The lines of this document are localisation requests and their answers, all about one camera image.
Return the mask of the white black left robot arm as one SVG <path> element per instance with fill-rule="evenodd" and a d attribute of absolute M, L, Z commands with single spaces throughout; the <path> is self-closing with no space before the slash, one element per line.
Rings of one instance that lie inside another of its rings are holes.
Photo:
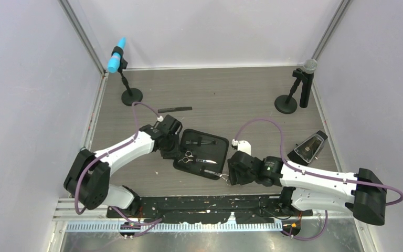
<path fill-rule="evenodd" d="M 164 159 L 177 159 L 181 154 L 179 134 L 182 128 L 180 121 L 166 115 L 109 148 L 96 152 L 81 149 L 65 178 L 64 189 L 85 209 L 106 205 L 119 209 L 127 217 L 136 216 L 141 206 L 140 197 L 127 186 L 112 185 L 111 176 L 121 167 L 152 152 L 159 151 Z"/>

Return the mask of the silver thinning scissors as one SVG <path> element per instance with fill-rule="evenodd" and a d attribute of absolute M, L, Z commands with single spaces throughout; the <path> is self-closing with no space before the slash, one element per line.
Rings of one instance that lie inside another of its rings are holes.
<path fill-rule="evenodd" d="M 223 179 L 227 185 L 231 185 L 231 180 L 230 180 L 228 174 L 222 174 L 222 173 L 218 173 L 218 172 L 214 172 L 214 171 L 210 171 L 210 170 L 204 170 L 204 172 L 211 174 L 211 175 L 215 175 L 215 176 Z"/>

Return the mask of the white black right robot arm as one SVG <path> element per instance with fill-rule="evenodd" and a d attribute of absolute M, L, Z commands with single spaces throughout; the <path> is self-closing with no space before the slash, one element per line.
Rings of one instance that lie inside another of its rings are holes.
<path fill-rule="evenodd" d="M 348 213 L 370 225 L 385 224 L 387 191 L 369 169 L 331 172 L 275 156 L 260 160 L 243 151 L 234 153 L 227 163 L 232 185 L 256 182 L 281 187 L 278 206 L 284 215 L 317 209 Z"/>

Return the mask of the black zip tool case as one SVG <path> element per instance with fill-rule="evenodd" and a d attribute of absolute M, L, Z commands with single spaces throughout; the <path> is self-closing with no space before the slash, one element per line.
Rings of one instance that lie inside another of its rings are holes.
<path fill-rule="evenodd" d="M 186 140 L 216 140 L 216 145 L 186 145 Z M 181 155 L 173 162 L 173 167 L 179 171 L 187 172 L 192 175 L 201 176 L 210 180 L 219 180 L 221 178 L 205 173 L 204 170 L 210 170 L 218 173 L 222 173 L 224 169 L 224 165 L 226 163 L 226 156 L 228 153 L 229 141 L 226 138 L 221 136 L 216 136 L 213 134 L 197 131 L 194 129 L 186 129 L 183 131 L 181 141 L 180 141 L 180 150 Z M 198 162 L 190 162 L 190 163 L 178 163 L 186 151 L 191 151 L 195 157 L 207 160 L 216 161 L 217 164 L 205 164 Z"/>

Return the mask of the black hair clip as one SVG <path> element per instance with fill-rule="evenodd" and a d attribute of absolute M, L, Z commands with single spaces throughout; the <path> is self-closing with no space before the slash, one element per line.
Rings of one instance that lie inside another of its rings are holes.
<path fill-rule="evenodd" d="M 186 145 L 196 145 L 196 146 L 201 146 L 201 145 L 216 145 L 217 141 L 216 140 L 186 140 L 185 141 Z"/>

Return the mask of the silver hair scissors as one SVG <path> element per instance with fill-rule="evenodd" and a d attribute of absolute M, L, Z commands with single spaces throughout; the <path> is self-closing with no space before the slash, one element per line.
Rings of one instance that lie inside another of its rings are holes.
<path fill-rule="evenodd" d="M 205 163 L 205 164 L 217 164 L 216 161 L 201 159 L 195 157 L 191 151 L 186 151 L 184 156 L 177 161 L 178 163 L 190 163 L 190 162 L 198 162 L 198 163 Z"/>

